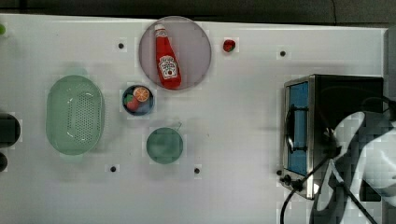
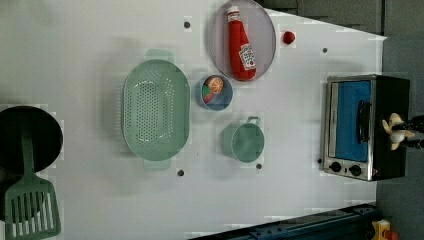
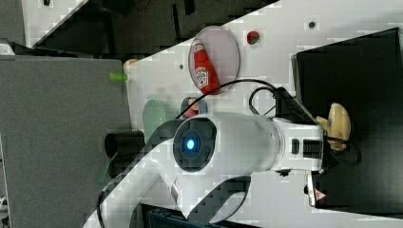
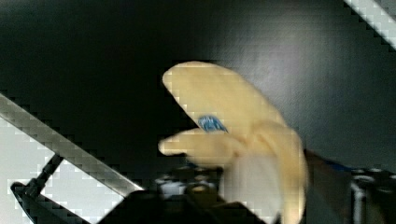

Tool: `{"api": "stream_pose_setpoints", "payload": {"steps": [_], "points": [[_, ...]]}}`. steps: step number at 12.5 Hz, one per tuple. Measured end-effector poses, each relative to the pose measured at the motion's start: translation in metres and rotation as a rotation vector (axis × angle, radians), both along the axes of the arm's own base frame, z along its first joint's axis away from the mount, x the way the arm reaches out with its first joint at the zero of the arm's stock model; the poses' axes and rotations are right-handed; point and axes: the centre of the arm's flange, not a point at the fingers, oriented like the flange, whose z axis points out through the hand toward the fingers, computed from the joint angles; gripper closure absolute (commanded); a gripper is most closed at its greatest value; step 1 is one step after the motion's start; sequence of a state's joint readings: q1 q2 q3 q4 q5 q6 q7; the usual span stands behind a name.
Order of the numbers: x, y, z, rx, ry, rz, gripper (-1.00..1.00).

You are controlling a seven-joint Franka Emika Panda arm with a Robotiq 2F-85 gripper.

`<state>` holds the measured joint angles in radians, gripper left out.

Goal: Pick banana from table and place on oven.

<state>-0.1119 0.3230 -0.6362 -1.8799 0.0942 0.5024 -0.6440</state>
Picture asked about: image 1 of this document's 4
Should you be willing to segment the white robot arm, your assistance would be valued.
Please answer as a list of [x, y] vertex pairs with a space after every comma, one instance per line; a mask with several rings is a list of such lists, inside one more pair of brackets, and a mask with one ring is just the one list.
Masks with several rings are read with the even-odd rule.
[[395, 204], [395, 121], [357, 112], [334, 136], [340, 154], [326, 163], [309, 224], [385, 224], [382, 203]]

